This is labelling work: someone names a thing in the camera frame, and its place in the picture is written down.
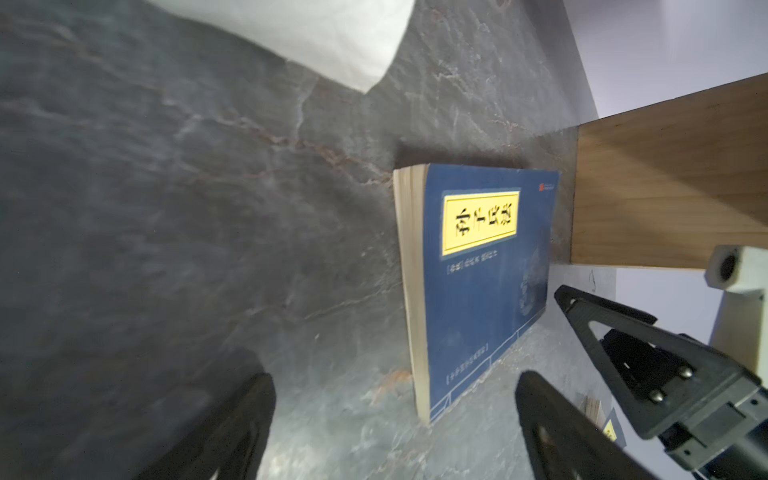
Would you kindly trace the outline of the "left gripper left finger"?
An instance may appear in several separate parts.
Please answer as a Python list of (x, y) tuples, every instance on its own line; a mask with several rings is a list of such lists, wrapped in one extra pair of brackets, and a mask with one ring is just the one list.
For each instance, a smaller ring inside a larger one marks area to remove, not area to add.
[(266, 450), (275, 407), (272, 376), (251, 376), (137, 477), (254, 479)]

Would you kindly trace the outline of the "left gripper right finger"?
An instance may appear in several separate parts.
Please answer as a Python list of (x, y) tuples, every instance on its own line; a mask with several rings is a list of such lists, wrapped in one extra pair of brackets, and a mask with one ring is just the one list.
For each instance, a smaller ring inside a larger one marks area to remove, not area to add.
[(515, 401), (536, 479), (651, 479), (535, 371), (521, 374)]

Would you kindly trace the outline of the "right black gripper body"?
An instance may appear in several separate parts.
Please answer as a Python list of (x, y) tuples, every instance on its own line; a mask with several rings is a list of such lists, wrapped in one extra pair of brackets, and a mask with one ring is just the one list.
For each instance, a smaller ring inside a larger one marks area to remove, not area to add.
[(767, 388), (732, 357), (684, 335), (656, 347), (673, 363), (656, 389), (658, 438), (697, 479), (767, 477)]

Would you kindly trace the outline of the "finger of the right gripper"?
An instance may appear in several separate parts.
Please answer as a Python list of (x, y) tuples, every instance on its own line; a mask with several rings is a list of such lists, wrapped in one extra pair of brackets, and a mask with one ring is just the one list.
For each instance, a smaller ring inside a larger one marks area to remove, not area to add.
[(656, 389), (671, 376), (673, 361), (656, 339), (688, 335), (663, 330), (646, 312), (574, 287), (559, 287), (554, 299), (636, 433), (658, 438), (663, 411)]

